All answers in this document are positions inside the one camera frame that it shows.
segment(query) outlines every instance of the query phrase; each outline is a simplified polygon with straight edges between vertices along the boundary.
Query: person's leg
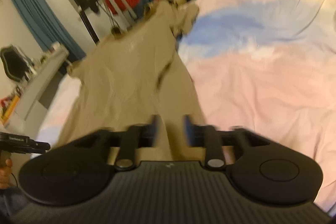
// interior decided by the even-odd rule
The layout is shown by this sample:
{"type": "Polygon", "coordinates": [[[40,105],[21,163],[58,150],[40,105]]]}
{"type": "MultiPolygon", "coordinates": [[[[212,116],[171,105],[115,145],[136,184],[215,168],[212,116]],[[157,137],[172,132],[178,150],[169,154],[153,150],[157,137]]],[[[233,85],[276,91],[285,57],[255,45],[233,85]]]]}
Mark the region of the person's leg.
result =
{"type": "Polygon", "coordinates": [[[20,211],[27,203],[28,200],[18,187],[0,190],[0,211],[6,217],[10,217],[20,211]]]}

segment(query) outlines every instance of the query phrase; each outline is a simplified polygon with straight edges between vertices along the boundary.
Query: round black pad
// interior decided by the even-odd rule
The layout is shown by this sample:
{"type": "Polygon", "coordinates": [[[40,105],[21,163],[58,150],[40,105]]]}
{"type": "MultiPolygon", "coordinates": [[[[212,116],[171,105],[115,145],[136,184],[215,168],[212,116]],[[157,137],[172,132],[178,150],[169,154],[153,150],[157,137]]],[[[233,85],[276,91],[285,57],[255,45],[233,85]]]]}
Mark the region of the round black pad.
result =
{"type": "Polygon", "coordinates": [[[88,148],[61,147],[28,161],[20,170],[24,193],[35,202],[68,206],[99,194],[113,169],[88,148]]]}
{"type": "Polygon", "coordinates": [[[234,185],[247,196],[274,205],[313,201],[322,170],[311,158],[282,145],[251,147],[231,169],[234,185]]]}
{"type": "Polygon", "coordinates": [[[289,160],[268,160],[260,166],[264,177],[274,181],[290,181],[299,174],[299,168],[289,160]]]}

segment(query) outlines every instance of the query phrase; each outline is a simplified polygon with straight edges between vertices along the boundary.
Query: ribbed black surface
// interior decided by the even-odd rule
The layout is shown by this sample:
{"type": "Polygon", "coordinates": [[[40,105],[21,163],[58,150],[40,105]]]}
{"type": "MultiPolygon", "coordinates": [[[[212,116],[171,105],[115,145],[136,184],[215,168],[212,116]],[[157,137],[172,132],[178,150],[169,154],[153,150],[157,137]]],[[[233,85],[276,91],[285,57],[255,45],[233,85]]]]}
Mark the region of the ribbed black surface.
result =
{"type": "Polygon", "coordinates": [[[241,196],[223,173],[198,162],[142,162],[118,173],[95,198],[71,207],[29,204],[15,224],[326,224],[329,217],[307,203],[273,208],[241,196]]]}

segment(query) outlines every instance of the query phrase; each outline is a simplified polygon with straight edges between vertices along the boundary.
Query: bed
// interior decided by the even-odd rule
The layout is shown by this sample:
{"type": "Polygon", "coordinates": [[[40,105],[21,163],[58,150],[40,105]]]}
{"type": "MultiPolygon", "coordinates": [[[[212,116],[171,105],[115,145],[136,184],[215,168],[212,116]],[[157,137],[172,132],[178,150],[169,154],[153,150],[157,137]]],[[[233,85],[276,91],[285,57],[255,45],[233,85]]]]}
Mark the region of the bed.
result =
{"type": "MultiPolygon", "coordinates": [[[[196,4],[178,54],[205,123],[243,126],[313,158],[324,173],[315,202],[335,215],[336,0],[196,4]]],[[[58,142],[80,92],[80,80],[63,79],[38,141],[58,142]]]]}

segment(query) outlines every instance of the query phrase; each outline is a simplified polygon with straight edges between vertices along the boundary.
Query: cable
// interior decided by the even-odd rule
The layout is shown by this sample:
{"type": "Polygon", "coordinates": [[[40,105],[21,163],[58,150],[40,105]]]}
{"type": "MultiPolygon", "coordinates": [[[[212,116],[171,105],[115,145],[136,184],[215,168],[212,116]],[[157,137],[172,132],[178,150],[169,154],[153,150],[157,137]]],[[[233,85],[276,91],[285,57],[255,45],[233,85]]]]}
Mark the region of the cable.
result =
{"type": "Polygon", "coordinates": [[[112,15],[111,15],[111,12],[108,10],[108,7],[107,7],[107,4],[106,4],[105,0],[102,0],[102,1],[103,1],[103,4],[104,4],[104,7],[105,7],[106,14],[107,14],[107,16],[109,17],[111,26],[112,26],[112,27],[115,27],[115,24],[114,24],[114,21],[113,21],[113,17],[112,17],[112,15]]]}
{"type": "MultiPolygon", "coordinates": [[[[101,6],[101,4],[99,2],[97,2],[97,3],[100,6],[100,8],[104,11],[104,13],[107,14],[108,17],[110,17],[109,14],[108,14],[108,12],[105,10],[105,8],[103,6],[101,6]]],[[[118,28],[120,29],[118,21],[116,21],[113,17],[112,17],[112,19],[117,24],[118,28]]]]}
{"type": "Polygon", "coordinates": [[[13,174],[13,173],[11,173],[11,174],[12,174],[12,176],[13,176],[13,177],[14,177],[14,179],[15,179],[16,187],[18,187],[18,184],[17,184],[16,177],[14,176],[14,174],[13,174]]]}

